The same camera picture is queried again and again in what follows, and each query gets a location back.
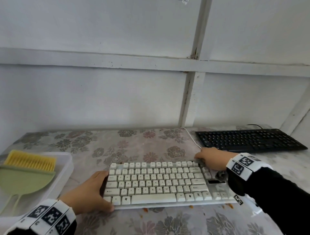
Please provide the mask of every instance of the white wall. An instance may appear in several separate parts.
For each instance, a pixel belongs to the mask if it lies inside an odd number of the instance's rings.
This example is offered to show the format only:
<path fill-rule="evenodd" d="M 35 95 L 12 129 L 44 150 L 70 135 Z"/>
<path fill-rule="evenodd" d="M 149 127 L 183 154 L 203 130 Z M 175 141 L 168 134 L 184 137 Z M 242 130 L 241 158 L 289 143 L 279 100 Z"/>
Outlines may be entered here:
<path fill-rule="evenodd" d="M 310 64 L 310 1 L 212 1 L 201 60 Z"/>
<path fill-rule="evenodd" d="M 310 148 L 310 112 L 302 119 L 291 136 Z"/>
<path fill-rule="evenodd" d="M 26 132 L 176 127 L 186 74 L 0 66 L 0 152 Z"/>
<path fill-rule="evenodd" d="M 201 0 L 0 0 L 0 47 L 191 54 Z"/>
<path fill-rule="evenodd" d="M 206 73 L 194 126 L 279 128 L 309 82 L 308 78 Z"/>

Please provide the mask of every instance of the black sleeve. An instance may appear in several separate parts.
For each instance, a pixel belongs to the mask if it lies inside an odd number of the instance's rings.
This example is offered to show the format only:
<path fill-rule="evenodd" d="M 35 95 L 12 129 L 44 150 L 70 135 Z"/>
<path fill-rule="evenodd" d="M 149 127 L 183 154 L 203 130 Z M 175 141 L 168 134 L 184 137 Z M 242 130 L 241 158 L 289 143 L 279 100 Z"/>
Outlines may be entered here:
<path fill-rule="evenodd" d="M 74 235 L 75 230 L 77 228 L 77 222 L 76 220 L 73 221 L 72 224 L 70 224 L 69 228 L 61 235 Z M 11 232 L 8 233 L 8 235 L 37 235 L 34 231 L 28 229 L 28 230 L 23 230 L 23 229 L 15 229 Z"/>
<path fill-rule="evenodd" d="M 236 177 L 229 169 L 227 172 L 230 188 L 238 195 L 246 193 L 254 198 L 284 234 L 305 232 L 309 220 L 310 194 L 267 167 L 252 173 L 247 181 Z"/>

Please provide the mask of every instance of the white keyboard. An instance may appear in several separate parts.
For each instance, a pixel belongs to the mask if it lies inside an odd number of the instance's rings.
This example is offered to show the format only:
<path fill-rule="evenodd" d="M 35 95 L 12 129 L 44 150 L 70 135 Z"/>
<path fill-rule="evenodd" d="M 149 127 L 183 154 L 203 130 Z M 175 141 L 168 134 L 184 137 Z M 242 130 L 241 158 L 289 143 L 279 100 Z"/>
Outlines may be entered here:
<path fill-rule="evenodd" d="M 103 198 L 116 210 L 236 203 L 225 182 L 196 162 L 112 163 Z"/>

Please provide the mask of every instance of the spacebar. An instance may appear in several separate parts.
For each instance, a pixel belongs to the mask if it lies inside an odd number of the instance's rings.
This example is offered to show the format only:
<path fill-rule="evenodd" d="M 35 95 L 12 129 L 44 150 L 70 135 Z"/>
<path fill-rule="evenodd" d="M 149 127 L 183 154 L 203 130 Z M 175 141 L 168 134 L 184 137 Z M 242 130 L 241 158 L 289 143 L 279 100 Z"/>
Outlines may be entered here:
<path fill-rule="evenodd" d="M 226 149 L 230 152 L 239 152 L 239 151 L 253 150 L 253 147 L 250 145 L 248 145 L 248 146 L 227 146 L 227 147 L 224 147 L 224 149 Z"/>
<path fill-rule="evenodd" d="M 133 195 L 131 204 L 176 202 L 174 193 Z"/>

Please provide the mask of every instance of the table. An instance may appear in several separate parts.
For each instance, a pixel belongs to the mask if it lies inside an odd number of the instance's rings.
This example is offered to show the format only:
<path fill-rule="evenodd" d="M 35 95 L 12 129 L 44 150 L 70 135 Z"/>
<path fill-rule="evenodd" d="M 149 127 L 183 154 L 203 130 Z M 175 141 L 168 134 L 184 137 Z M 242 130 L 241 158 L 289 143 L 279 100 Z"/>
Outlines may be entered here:
<path fill-rule="evenodd" d="M 188 128 L 198 143 L 195 131 L 255 129 L 255 126 Z M 111 163 L 176 162 L 192 160 L 200 149 L 184 129 L 116 131 L 57 131 L 27 133 L 0 156 L 0 164 L 12 149 L 29 152 L 66 151 L 73 156 L 74 171 L 62 193 L 84 182 Z M 308 151 L 254 154 L 269 163 L 285 178 L 310 192 Z M 251 217 L 247 206 L 207 205 L 94 212 L 77 217 L 76 234 L 282 234 L 265 213 Z"/>

